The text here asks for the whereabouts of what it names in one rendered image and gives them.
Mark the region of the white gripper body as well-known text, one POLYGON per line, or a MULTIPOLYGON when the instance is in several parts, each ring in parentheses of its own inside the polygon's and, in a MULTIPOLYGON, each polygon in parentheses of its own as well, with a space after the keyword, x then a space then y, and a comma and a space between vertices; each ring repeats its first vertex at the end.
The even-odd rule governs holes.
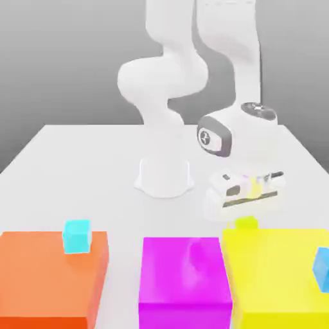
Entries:
POLYGON ((211 221, 229 222, 239 217, 260 217, 277 210, 281 203, 281 188, 269 188, 258 198, 247 198, 247 190, 240 185, 208 187, 204 197, 204 217, 211 221))

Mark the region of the small blue cube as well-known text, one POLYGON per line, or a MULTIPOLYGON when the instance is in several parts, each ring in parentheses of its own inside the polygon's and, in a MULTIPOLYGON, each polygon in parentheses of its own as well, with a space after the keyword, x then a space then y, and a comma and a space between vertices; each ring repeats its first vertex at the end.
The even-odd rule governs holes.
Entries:
POLYGON ((320 291, 329 293, 329 248, 317 249, 312 270, 320 291))

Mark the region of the large yellow box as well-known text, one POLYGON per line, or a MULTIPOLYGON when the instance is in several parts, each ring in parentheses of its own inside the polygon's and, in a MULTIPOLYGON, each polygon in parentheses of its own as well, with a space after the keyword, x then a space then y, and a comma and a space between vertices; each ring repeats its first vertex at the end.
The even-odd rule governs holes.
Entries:
POLYGON ((329 293, 312 271, 327 229, 224 229, 233 329, 329 329, 329 293))

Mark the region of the large orange box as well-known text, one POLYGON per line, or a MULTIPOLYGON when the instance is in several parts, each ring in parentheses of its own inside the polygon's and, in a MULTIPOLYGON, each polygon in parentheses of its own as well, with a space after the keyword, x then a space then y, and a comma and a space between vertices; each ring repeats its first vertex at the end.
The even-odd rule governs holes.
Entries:
POLYGON ((107 233, 65 254, 60 231, 0 235, 0 329, 95 329, 109 263, 107 233))

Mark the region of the small lime green cube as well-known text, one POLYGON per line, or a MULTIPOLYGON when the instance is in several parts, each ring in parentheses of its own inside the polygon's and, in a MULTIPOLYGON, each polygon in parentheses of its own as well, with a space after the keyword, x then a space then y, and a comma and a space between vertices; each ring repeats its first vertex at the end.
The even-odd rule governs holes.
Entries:
POLYGON ((240 217, 235 220, 236 229, 258 229, 258 221, 253 216, 240 217))

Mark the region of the small cyan cube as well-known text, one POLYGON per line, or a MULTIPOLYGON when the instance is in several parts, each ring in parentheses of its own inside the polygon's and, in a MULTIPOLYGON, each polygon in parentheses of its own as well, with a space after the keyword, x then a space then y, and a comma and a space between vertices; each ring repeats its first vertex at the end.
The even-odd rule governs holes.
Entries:
POLYGON ((90 220, 67 220, 62 232, 65 254, 89 253, 92 243, 90 220))

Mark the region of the large magenta box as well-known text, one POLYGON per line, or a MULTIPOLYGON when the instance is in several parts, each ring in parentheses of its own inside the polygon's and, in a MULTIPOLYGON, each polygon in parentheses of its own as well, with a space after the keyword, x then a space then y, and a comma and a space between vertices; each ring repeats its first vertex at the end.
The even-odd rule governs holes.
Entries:
POLYGON ((217 237, 145 237, 139 329, 230 329, 233 300, 217 237))

